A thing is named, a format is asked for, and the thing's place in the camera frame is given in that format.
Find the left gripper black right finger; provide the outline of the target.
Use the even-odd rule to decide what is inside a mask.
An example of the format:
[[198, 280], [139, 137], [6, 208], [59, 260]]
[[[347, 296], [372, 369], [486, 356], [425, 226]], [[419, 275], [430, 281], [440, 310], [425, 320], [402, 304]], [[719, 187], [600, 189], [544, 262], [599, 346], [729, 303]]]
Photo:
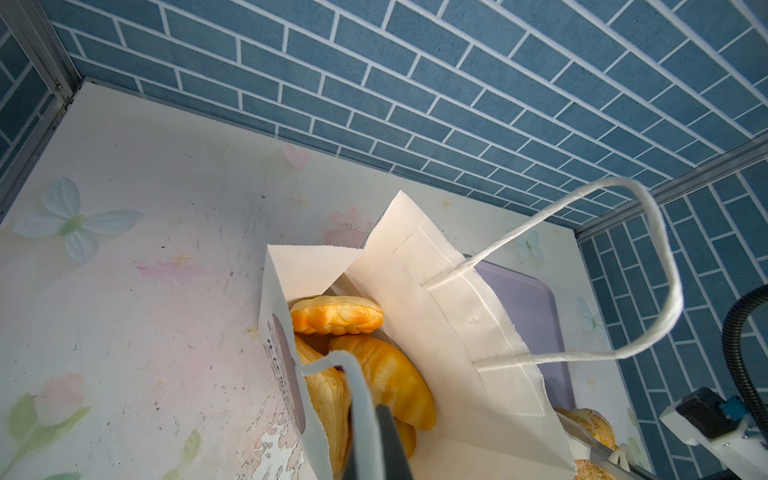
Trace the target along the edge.
[[386, 480], [412, 480], [413, 475], [398, 433], [394, 416], [385, 405], [376, 407], [384, 458]]

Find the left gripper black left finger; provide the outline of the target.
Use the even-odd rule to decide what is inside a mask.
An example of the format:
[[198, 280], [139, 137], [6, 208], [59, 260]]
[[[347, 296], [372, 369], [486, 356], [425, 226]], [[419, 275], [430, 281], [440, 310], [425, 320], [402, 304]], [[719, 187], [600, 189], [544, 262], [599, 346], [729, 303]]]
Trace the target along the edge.
[[350, 433], [350, 450], [342, 479], [375, 478], [375, 421], [353, 426]]

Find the small croissant bread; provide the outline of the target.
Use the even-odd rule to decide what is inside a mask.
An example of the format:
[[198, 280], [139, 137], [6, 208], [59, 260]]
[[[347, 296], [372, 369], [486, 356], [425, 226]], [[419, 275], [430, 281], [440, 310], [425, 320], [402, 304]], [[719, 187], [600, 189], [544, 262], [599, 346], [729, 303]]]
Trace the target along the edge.
[[356, 358], [375, 405], [387, 406], [395, 418], [418, 430], [436, 426], [436, 403], [429, 386], [395, 346], [371, 336], [345, 335], [332, 339], [329, 349]]

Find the triangular sandwich bread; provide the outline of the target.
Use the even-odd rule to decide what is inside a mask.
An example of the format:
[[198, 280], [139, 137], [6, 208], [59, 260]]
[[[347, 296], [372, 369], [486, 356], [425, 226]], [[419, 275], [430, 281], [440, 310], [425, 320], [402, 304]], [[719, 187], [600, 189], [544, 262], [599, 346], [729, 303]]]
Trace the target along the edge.
[[327, 460], [331, 477], [336, 479], [344, 471], [350, 450], [349, 414], [352, 397], [346, 375], [332, 367], [306, 376], [303, 380], [327, 443], [322, 455], [314, 448], [314, 458]]

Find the ring donut bread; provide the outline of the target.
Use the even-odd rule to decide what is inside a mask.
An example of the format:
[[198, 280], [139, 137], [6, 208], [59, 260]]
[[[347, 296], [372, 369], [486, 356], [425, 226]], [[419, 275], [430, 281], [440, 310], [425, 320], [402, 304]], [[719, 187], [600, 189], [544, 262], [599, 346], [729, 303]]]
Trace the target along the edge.
[[382, 308], [357, 296], [318, 296], [300, 300], [289, 310], [293, 329], [304, 335], [370, 334], [384, 321]]

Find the small ridged oval bread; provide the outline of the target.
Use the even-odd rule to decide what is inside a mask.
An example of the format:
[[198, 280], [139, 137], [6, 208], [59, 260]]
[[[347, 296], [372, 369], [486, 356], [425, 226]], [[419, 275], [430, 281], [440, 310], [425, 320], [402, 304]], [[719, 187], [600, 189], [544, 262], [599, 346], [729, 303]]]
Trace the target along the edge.
[[417, 447], [416, 429], [413, 425], [405, 423], [398, 418], [395, 418], [394, 422], [406, 458], [410, 459]]

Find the metal bread tongs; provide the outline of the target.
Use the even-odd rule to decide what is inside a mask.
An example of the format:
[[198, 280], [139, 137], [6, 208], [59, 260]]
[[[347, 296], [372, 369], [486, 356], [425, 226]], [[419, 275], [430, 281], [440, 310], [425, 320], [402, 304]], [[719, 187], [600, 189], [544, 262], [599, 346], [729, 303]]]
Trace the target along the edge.
[[657, 476], [648, 468], [637, 462], [635, 453], [638, 449], [627, 444], [619, 444], [616, 440], [617, 448], [611, 450], [595, 440], [580, 424], [563, 414], [558, 412], [557, 414], [568, 435], [575, 464], [577, 459], [590, 460], [616, 479], [657, 479]]

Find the lavender plastic tray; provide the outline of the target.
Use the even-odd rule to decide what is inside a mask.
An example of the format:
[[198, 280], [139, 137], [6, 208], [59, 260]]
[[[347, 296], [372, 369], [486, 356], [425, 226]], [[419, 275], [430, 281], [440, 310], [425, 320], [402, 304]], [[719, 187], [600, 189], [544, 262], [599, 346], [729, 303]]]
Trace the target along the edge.
[[[532, 354], [565, 349], [555, 298], [544, 282], [487, 261], [479, 262], [475, 270], [493, 289]], [[552, 405], [573, 409], [575, 400], [568, 365], [549, 363], [538, 368]]]

